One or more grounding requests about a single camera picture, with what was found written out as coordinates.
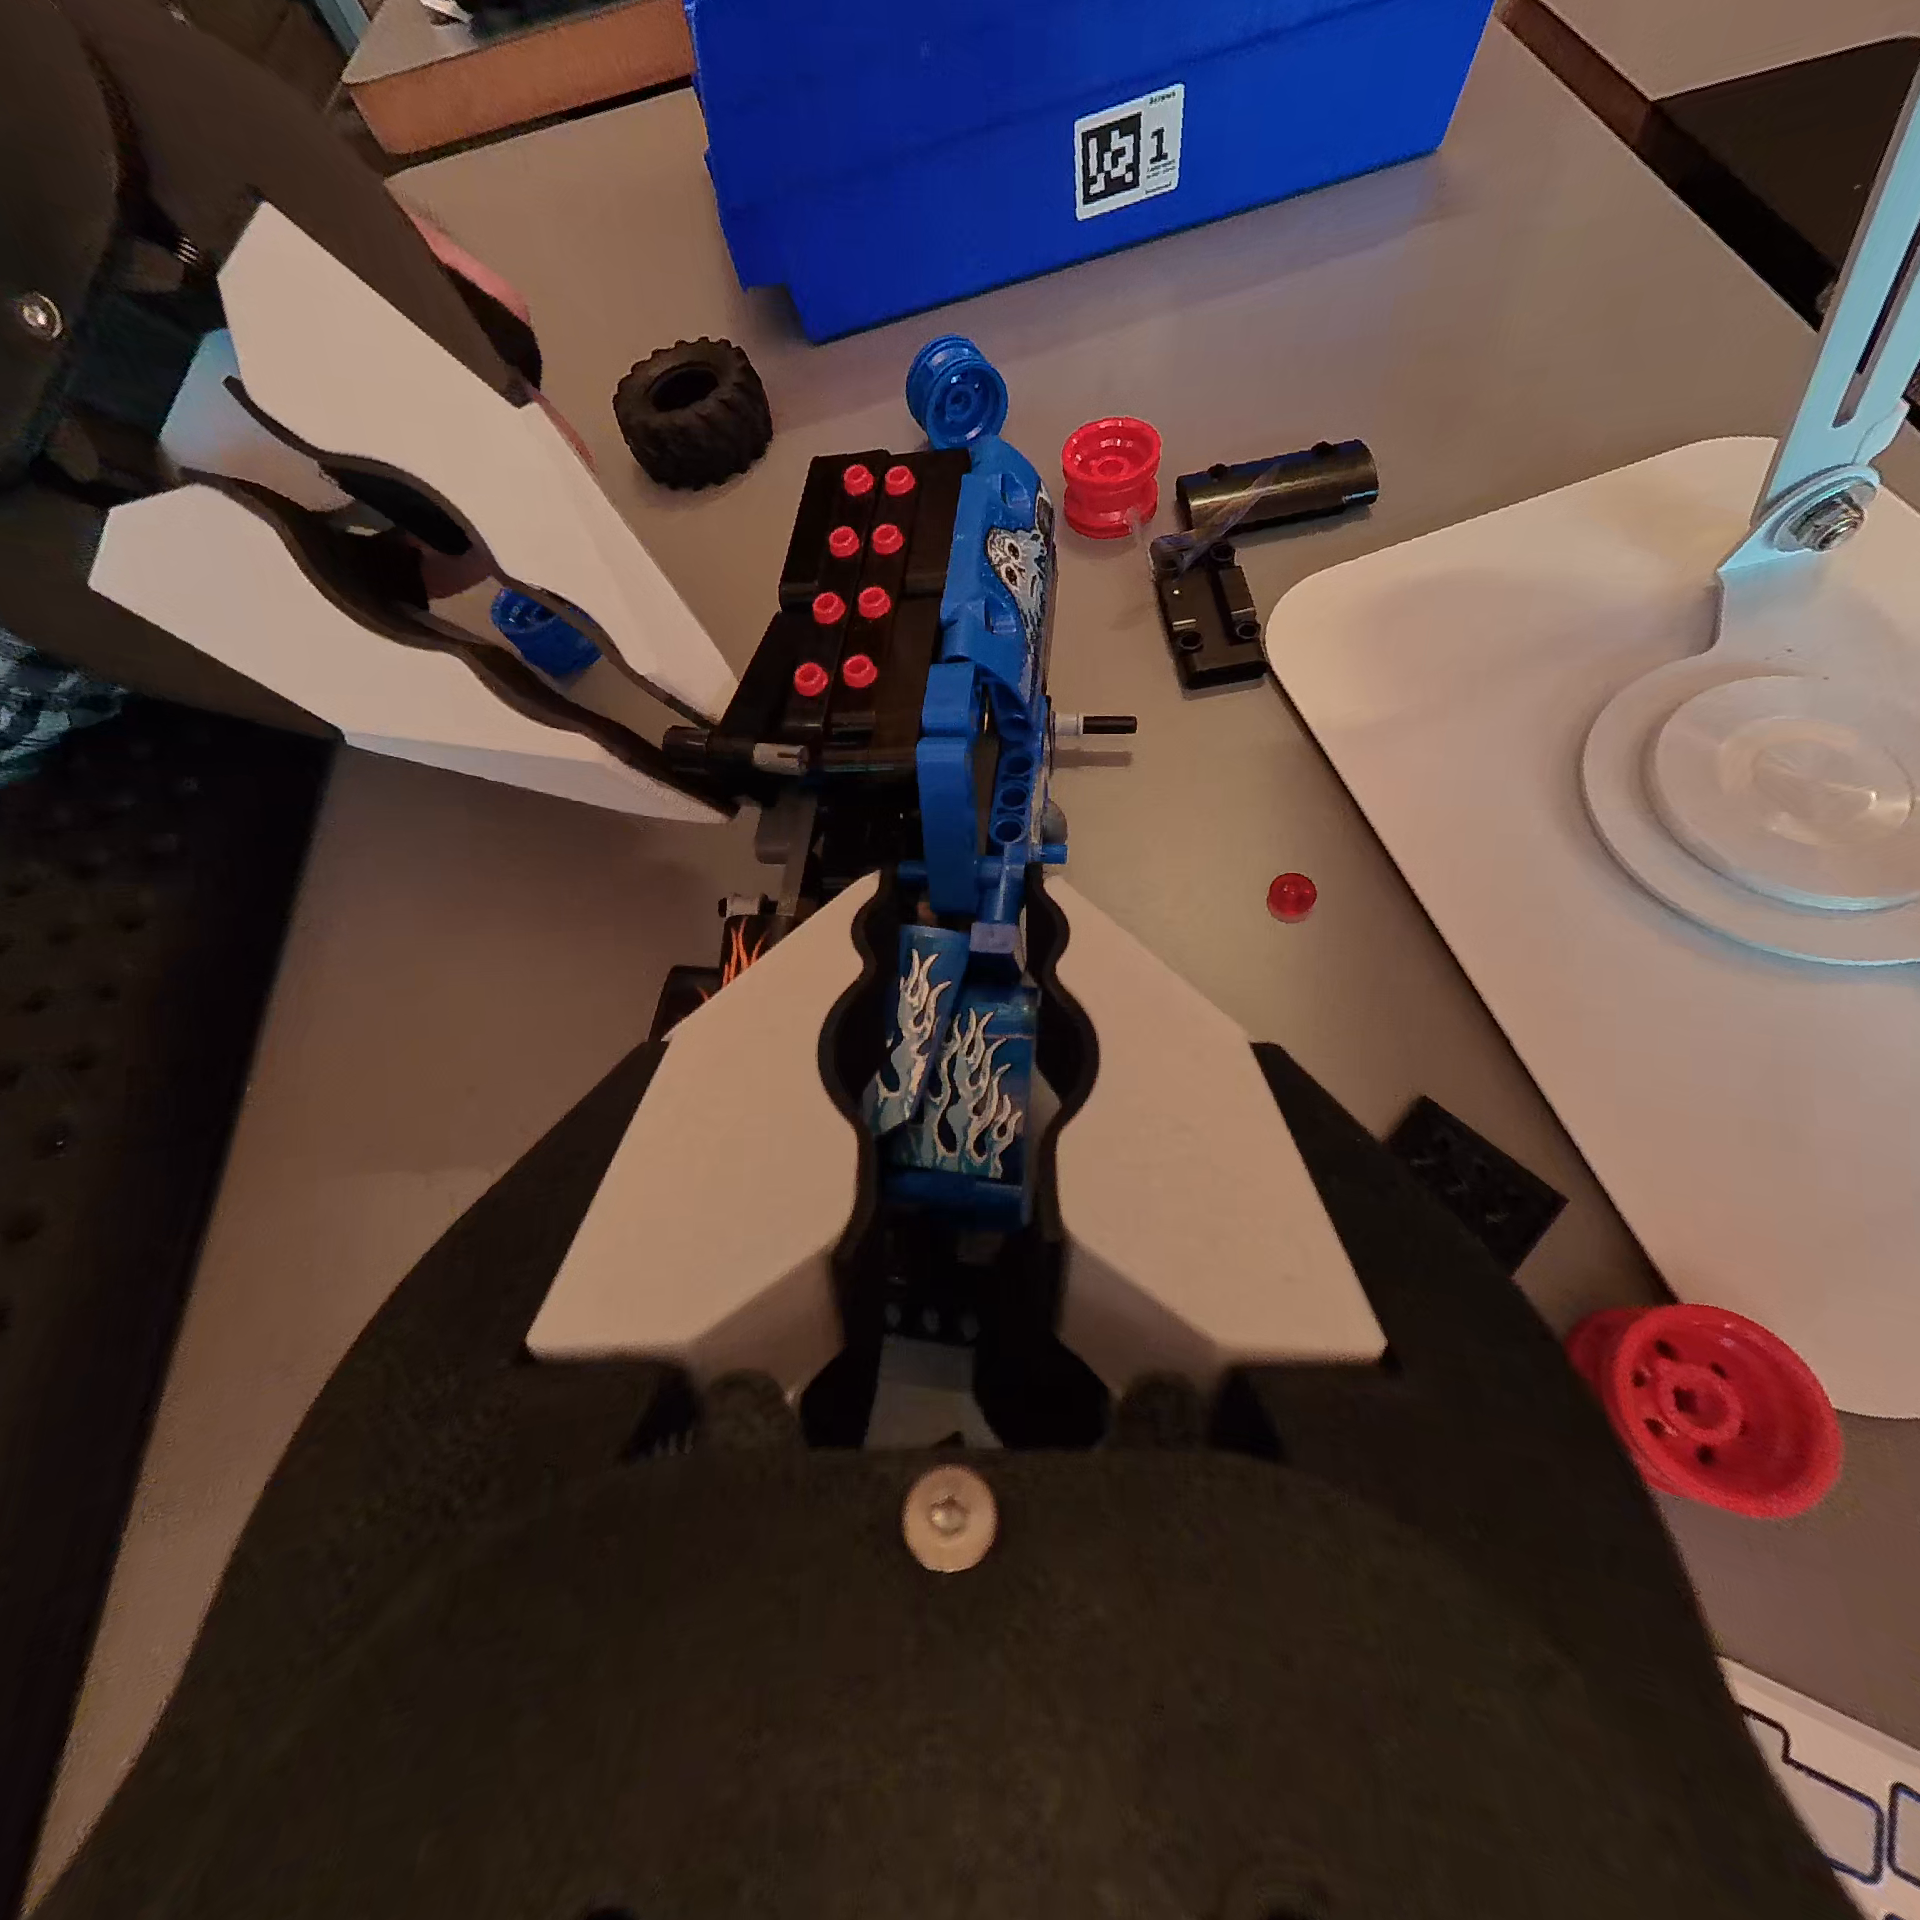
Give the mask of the person's left hand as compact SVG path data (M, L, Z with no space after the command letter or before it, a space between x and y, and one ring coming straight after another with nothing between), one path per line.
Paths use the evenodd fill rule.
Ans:
M594 469L592 451L586 438L554 405L554 399L545 396L545 358L528 302L501 275L467 252L423 212L413 209L407 209L407 212L491 341L496 355L520 375L521 385L530 388L534 398L541 402L542 412L559 431L563 431L563 438L573 446L576 457L589 469Z

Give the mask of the small red hub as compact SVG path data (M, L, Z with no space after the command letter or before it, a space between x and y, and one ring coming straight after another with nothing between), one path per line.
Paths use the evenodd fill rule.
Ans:
M1139 538L1161 502L1161 435L1135 415L1074 427L1063 443L1063 516L1086 539Z

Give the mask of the person's left forearm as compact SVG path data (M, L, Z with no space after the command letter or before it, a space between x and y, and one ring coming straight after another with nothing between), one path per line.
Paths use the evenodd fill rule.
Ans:
M2 628L2 786L27 781L85 729L115 721L128 693Z

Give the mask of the black rubber tire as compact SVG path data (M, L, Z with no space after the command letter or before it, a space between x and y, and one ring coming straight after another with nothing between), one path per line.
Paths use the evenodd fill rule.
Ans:
M733 341L654 350L613 394L613 419L639 469L675 492L705 492L752 469L775 436L752 358Z

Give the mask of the white wooden book stand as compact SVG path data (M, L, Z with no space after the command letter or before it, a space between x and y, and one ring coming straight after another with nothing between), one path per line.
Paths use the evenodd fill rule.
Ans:
M1289 590L1264 654L1670 1291L1919 1409L1911 91L1791 427Z

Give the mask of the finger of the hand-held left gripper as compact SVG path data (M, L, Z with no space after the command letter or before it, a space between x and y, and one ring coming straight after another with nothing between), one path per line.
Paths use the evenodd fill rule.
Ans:
M656 701L721 716L735 670L534 390L471 370L274 203L249 212L215 281L227 348L206 339L178 390L169 467L304 506L322 490L299 462L402 485Z
M656 742L416 606L410 550L264 487L211 477L111 509L87 581L357 749L637 818L736 817Z

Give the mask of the dark grey axle pin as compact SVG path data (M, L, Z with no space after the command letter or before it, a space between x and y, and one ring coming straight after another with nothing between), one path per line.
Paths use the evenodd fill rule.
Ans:
M813 753L803 742L783 742L726 733L705 727L671 727L662 753L686 775L746 781L747 777L801 780L813 771Z

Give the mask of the background wooden table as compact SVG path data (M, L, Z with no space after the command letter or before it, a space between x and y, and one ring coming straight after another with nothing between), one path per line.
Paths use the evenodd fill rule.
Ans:
M514 135L686 85L681 2L579 5L481 31L456 5L368 5L343 94L394 157Z

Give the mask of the brick-built toy truck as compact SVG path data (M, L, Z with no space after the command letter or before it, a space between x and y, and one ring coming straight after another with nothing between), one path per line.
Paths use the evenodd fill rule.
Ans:
M858 1095L878 1151L894 1289L962 1297L959 1267L1033 1214L1041 985L1026 893L1069 853L1049 795L1062 737L1129 737L1133 716L1059 721L1048 691L1059 539L1039 469L1006 438L863 449L809 462L778 612L715 727L807 746L759 803L771 895L721 903L713 967L675 967L654 1036L871 871L894 957L881 1055Z

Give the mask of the black bracket brick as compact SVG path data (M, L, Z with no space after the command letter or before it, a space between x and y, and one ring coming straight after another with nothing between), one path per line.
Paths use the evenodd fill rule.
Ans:
M1232 539L1163 534L1147 547L1147 564L1184 693L1267 678L1264 626Z

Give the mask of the blue wheel hub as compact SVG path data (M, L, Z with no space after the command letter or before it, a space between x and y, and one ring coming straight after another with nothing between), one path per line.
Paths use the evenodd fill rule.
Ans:
M602 660L594 639L523 593L498 590L489 617L518 658L554 682L576 682Z
M936 451L995 438L1010 414L1001 372L962 334L944 334L920 348L903 380L903 399Z

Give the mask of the red wheel hub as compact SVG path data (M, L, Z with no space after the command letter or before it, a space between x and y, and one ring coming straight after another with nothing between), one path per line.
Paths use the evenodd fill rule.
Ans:
M1649 1489L1744 1519L1792 1519L1841 1478L1838 1413L1811 1367L1717 1305L1585 1316L1567 1354Z

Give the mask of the black studded plate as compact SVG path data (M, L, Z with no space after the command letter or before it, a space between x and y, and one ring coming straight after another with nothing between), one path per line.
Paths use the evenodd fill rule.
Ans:
M1568 1197L1429 1095L1417 1095L1387 1151L1514 1281Z

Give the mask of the black cylindrical piece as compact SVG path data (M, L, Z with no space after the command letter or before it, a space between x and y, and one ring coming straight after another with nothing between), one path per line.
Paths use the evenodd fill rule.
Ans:
M1375 453L1344 438L1182 473L1176 501L1190 531L1219 539L1369 509L1379 487Z

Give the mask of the sticker sheet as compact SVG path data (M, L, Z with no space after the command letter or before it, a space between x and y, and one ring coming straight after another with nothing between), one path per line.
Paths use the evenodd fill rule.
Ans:
M1917 1917L1917 1747L1736 1661L1720 1669L1777 1786L1862 1916Z

